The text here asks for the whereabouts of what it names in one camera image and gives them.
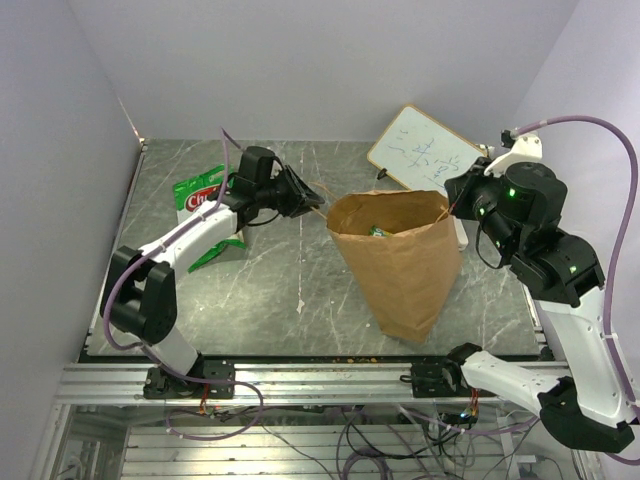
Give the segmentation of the green Chuba chips bag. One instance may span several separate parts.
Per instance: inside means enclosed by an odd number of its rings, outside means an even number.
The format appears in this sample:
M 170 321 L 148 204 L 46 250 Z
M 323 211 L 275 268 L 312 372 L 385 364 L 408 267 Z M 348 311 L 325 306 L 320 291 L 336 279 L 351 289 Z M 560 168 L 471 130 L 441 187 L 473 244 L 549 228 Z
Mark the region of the green Chuba chips bag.
M 211 193 L 219 189 L 223 180 L 224 165 L 220 164 L 213 169 L 180 181 L 173 185 L 173 194 L 176 207 L 176 215 L 179 223 L 185 221 Z M 189 273 L 203 267 L 215 257 L 220 255 L 227 247 L 246 248 L 242 232 L 236 233 L 209 248 L 188 269 Z

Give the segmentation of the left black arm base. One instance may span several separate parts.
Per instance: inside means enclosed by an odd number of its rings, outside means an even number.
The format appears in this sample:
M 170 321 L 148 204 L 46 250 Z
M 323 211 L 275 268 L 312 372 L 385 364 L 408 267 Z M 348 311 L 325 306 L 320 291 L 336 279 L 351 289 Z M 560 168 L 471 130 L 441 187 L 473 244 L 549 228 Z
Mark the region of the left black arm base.
M 196 367 L 199 381 L 180 379 L 160 367 L 150 368 L 142 395 L 147 400 L 179 400 L 203 397 L 231 399 L 234 395 L 235 368 L 221 361 L 205 360 Z

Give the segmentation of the small whiteboard wooden frame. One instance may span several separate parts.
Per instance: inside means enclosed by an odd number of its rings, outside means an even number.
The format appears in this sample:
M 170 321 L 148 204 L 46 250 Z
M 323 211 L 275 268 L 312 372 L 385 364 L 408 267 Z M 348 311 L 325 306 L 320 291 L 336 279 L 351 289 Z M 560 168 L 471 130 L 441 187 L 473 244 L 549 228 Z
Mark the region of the small whiteboard wooden frame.
M 445 194 L 444 182 L 468 171 L 485 151 L 412 105 L 404 106 L 367 154 L 408 190 Z

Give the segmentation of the brown paper bag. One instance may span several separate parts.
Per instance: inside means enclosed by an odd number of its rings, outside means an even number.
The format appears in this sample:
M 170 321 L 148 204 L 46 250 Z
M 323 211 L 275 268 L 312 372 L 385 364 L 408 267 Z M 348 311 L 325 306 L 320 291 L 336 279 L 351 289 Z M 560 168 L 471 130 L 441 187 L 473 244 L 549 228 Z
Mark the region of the brown paper bag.
M 379 191 L 342 197 L 326 186 L 323 215 L 382 333 L 423 343 L 458 278 L 462 255 L 449 203 L 437 191 Z M 372 226 L 392 233 L 372 237 Z

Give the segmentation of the white whiteboard eraser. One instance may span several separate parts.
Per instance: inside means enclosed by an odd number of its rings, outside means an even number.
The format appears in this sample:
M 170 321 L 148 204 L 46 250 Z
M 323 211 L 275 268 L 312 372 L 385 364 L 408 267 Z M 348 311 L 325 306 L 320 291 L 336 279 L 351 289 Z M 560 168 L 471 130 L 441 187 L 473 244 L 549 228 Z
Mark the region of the white whiteboard eraser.
M 458 250 L 464 251 L 469 244 L 469 240 L 468 240 L 468 236 L 462 221 L 455 218 L 454 227 L 455 227 L 455 233 L 457 238 Z

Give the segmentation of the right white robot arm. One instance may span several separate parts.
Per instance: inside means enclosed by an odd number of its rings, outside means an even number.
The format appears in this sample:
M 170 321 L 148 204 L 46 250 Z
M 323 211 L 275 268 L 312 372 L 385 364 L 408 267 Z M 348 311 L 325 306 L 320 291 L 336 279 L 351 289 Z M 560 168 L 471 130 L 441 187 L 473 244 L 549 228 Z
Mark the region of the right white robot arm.
M 465 343 L 446 356 L 442 387 L 459 396 L 475 388 L 536 415 L 562 445 L 619 454 L 635 439 L 637 414 L 604 330 L 605 278 L 594 248 L 559 227 L 568 188 L 541 163 L 518 162 L 489 172 L 478 158 L 445 190 L 455 217 L 475 220 L 507 267 L 549 318 L 570 373 L 555 377 L 503 361 Z

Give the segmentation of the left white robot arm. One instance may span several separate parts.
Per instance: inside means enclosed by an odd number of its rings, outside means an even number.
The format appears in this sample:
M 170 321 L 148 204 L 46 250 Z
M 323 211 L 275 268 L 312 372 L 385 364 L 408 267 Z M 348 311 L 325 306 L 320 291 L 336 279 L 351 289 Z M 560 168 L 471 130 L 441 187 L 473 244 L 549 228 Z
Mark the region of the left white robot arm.
M 178 395 L 196 395 L 204 373 L 176 325 L 179 278 L 212 247 L 255 226 L 261 211 L 296 218 L 323 202 L 273 151 L 245 148 L 238 168 L 225 166 L 221 184 L 185 220 L 142 247 L 112 254 L 100 304 L 106 340 L 118 351 L 144 350 L 168 370 Z

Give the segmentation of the aluminium frame rail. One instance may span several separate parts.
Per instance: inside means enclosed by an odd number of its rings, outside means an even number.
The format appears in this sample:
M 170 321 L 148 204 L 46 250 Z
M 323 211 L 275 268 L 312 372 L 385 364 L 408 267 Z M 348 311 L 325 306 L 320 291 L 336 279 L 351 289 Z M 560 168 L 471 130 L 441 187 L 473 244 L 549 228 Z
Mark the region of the aluminium frame rail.
M 198 399 L 143 397 L 147 364 L 73 364 L 62 374 L 54 401 L 67 405 L 195 406 Z M 267 405 L 416 404 L 411 387 L 399 380 L 408 363 L 238 364 L 234 397 L 220 405 L 255 405 L 256 386 Z

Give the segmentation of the colourful snack packets in bag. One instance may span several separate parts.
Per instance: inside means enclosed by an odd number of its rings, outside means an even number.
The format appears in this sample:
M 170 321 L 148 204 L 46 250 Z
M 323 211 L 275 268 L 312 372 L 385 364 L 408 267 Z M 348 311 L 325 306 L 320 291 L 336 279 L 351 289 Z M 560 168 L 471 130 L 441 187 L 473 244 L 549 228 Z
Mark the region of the colourful snack packets in bag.
M 369 235 L 372 237 L 390 237 L 392 233 L 380 227 L 372 226 L 369 230 Z

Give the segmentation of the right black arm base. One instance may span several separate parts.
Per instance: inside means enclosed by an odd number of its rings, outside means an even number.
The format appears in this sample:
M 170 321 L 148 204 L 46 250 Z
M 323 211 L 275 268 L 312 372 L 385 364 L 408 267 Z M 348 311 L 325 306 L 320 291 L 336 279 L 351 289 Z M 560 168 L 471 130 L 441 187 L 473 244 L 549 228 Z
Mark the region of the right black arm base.
M 440 360 L 412 364 L 409 373 L 401 375 L 399 381 L 411 386 L 415 398 L 470 396 L 472 388 L 464 378 L 462 366 L 481 350 L 473 343 L 457 346 Z

